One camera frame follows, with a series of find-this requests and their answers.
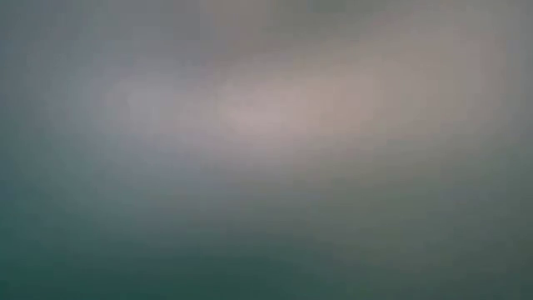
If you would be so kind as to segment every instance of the sky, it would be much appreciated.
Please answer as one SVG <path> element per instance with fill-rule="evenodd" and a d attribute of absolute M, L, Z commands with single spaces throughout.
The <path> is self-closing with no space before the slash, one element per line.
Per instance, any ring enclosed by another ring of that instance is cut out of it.
<path fill-rule="evenodd" d="M 3 1 L 0 298 L 530 298 L 530 12 Z"/>

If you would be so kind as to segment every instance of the blurred background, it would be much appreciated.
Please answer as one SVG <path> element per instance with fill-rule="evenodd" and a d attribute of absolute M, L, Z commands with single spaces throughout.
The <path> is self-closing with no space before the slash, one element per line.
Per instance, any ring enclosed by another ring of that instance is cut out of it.
<path fill-rule="evenodd" d="M 530 299 L 533 7 L 0 4 L 0 298 Z"/>

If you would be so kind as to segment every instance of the gray haze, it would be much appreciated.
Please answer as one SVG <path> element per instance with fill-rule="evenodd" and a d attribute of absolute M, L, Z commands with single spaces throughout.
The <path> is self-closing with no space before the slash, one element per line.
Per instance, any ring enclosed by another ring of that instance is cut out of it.
<path fill-rule="evenodd" d="M 533 297 L 526 2 L 0 15 L 1 299 Z"/>

